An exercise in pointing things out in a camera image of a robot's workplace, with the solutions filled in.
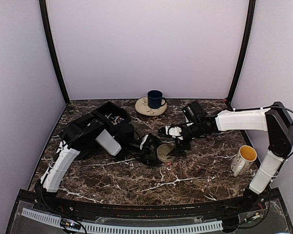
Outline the gold jar lid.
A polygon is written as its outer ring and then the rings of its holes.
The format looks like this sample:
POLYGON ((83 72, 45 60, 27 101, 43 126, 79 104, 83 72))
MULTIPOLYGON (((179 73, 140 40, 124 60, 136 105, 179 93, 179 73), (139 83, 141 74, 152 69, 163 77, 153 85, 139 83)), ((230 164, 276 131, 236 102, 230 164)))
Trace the gold jar lid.
POLYGON ((156 154, 157 154, 158 159, 162 162, 174 161, 175 157, 168 155, 171 150, 172 150, 172 147, 169 144, 160 145, 156 150, 156 154))

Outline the black three-compartment candy tray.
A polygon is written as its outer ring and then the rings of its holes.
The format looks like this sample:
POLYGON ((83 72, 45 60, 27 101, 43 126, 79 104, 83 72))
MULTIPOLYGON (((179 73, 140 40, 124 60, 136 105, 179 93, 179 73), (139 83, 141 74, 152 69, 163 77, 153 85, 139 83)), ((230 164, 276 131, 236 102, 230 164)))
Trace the black three-compartment candy tray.
POLYGON ((79 152, 76 160, 86 158, 99 147, 116 156, 134 140, 134 126, 130 122, 125 109, 108 101, 68 124, 63 141, 68 149, 79 152))

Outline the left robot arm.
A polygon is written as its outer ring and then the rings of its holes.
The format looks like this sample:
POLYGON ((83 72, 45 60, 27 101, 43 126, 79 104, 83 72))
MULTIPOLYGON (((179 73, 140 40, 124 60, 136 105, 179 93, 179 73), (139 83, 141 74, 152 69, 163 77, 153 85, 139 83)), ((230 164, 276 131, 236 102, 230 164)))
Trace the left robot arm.
POLYGON ((151 133, 140 136, 130 121, 130 117, 116 114, 104 117, 86 114, 68 123, 57 155, 36 182, 36 192, 56 193, 71 163, 84 158, 98 147, 117 161, 131 156, 145 165, 159 165, 156 150, 162 141, 151 133))

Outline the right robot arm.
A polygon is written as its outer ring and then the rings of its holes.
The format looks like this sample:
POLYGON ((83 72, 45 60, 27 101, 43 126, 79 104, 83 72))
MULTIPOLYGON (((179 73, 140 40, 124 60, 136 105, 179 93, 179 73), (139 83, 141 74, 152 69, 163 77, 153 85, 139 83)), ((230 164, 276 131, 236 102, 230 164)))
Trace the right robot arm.
POLYGON ((248 193, 240 199, 239 207, 249 212, 258 204, 258 196, 277 177, 283 164, 293 155, 293 110, 282 102, 248 109, 224 109, 208 114, 197 102, 183 108, 184 123, 164 127, 165 135, 189 143, 210 133, 256 131, 267 133, 268 149, 248 193))

